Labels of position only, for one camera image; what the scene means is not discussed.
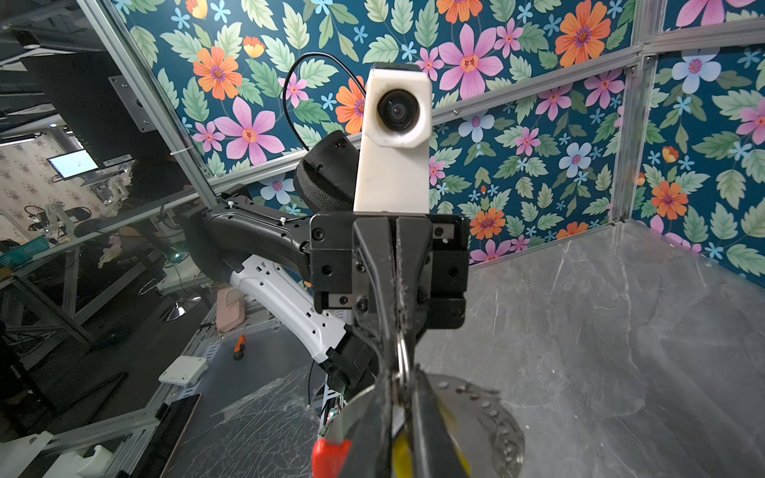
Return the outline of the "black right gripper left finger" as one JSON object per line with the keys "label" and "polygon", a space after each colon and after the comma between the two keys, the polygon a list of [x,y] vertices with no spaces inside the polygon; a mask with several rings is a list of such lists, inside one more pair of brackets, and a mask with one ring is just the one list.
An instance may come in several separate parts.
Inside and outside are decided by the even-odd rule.
{"label": "black right gripper left finger", "polygon": [[373,386],[355,396],[345,411],[353,424],[347,437],[351,448],[340,477],[392,476],[392,416],[396,373],[382,374]]}

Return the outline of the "large keyring with red grip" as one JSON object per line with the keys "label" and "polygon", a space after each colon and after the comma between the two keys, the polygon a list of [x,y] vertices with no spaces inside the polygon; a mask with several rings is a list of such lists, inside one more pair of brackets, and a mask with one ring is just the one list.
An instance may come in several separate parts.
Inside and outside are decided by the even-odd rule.
{"label": "large keyring with red grip", "polygon": [[[398,360],[392,416],[392,444],[404,431],[411,454],[408,400],[412,373],[416,368],[420,367],[407,370],[402,359]],[[467,477],[520,476],[525,459],[525,437],[512,413],[502,405],[498,393],[456,376],[427,372],[426,375]],[[345,411],[349,403],[328,419],[313,447],[311,467],[315,477],[340,477],[351,448],[348,428],[355,421],[352,412]]]}

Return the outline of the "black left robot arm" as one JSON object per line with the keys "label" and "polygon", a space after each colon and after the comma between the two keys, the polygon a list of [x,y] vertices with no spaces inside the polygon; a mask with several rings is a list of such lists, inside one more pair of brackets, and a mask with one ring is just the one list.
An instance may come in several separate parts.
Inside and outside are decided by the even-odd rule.
{"label": "black left robot arm", "polygon": [[354,211],[358,166],[334,131],[296,167],[308,216],[239,188],[181,220],[201,272],[262,304],[344,398],[411,360],[425,332],[463,325],[470,259],[465,218]]}

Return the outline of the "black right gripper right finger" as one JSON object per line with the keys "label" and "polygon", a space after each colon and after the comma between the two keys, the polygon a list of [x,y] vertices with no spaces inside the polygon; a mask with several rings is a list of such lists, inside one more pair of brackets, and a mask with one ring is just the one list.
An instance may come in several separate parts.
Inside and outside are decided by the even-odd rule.
{"label": "black right gripper right finger", "polygon": [[439,411],[434,389],[420,368],[412,373],[408,401],[414,476],[467,477]]}

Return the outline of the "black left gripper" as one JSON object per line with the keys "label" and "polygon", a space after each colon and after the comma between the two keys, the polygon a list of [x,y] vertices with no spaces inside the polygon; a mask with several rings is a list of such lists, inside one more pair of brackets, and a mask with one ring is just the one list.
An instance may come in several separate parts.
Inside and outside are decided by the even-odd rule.
{"label": "black left gripper", "polygon": [[396,378],[396,316],[407,370],[414,366],[420,331],[464,324],[468,219],[331,212],[315,215],[310,232],[310,281],[317,303],[323,309],[355,310],[355,330],[377,354],[381,380]]}

